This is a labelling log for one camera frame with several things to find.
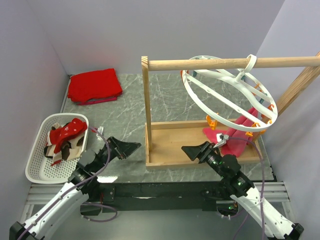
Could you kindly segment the cream brown striped sock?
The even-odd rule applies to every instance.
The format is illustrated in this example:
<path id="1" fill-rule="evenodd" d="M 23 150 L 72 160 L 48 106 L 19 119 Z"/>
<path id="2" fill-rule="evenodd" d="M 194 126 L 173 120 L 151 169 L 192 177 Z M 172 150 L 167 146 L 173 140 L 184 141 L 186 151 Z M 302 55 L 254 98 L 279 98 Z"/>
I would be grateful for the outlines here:
<path id="1" fill-rule="evenodd" d="M 51 130 L 63 127 L 65 125 L 60 125 L 57 122 L 51 127 Z M 63 161 L 68 162 L 68 161 L 79 158 L 82 153 L 85 132 L 81 133 L 76 138 L 71 139 L 71 140 L 63 143 L 61 146 L 61 150 L 58 153 L 54 153 L 55 145 L 49 145 L 47 142 L 47 137 L 48 137 L 48 133 L 49 133 L 48 132 L 47 137 L 46 137 L 46 145 L 44 147 L 44 156 L 48 159 L 52 159 L 51 166 L 57 165 Z"/>

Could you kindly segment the red sock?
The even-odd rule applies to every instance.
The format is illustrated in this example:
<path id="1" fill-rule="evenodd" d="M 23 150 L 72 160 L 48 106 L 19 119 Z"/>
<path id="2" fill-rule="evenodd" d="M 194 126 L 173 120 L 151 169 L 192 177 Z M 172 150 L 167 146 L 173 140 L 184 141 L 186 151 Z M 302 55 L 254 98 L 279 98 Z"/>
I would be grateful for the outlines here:
<path id="1" fill-rule="evenodd" d="M 87 128 L 86 122 L 81 121 L 79 118 L 73 118 L 65 126 L 50 130 L 47 135 L 47 143 L 55 145 L 53 153 L 57 154 L 61 151 L 63 143 L 76 138 L 84 133 Z"/>

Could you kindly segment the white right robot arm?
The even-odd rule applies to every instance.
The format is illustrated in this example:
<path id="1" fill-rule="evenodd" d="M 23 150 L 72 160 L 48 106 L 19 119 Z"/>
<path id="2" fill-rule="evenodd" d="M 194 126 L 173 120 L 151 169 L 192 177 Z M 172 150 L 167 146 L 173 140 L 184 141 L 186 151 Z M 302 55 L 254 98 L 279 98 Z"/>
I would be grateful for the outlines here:
<path id="1" fill-rule="evenodd" d="M 260 225 L 269 240 L 298 240 L 304 228 L 283 216 L 264 197 L 261 190 L 241 171 L 233 154 L 221 155 L 219 149 L 208 141 L 197 146 L 182 146 L 191 161 L 206 163 L 220 177 L 219 193 L 226 200 L 234 200 Z"/>

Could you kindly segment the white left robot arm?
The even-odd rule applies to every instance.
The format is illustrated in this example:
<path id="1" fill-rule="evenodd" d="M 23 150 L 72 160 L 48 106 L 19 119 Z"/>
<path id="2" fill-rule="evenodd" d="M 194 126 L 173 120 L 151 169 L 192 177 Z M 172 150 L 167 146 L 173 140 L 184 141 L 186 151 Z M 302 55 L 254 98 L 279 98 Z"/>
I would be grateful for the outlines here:
<path id="1" fill-rule="evenodd" d="M 10 240 L 49 240 L 67 218 L 81 205 L 96 200 L 100 195 L 98 175 L 114 159 L 127 159 L 142 145 L 111 136 L 104 147 L 95 153 L 84 151 L 67 182 L 36 214 L 25 222 L 15 222 L 9 229 Z"/>

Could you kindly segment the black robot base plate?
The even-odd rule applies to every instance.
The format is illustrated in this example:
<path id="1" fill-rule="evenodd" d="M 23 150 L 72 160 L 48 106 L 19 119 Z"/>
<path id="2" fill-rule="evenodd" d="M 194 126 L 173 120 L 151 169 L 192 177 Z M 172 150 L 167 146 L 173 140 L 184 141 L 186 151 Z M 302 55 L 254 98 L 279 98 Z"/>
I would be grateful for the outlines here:
<path id="1" fill-rule="evenodd" d="M 89 197 L 118 211 L 216 211 L 231 203 L 227 188 L 217 181 L 102 183 Z"/>

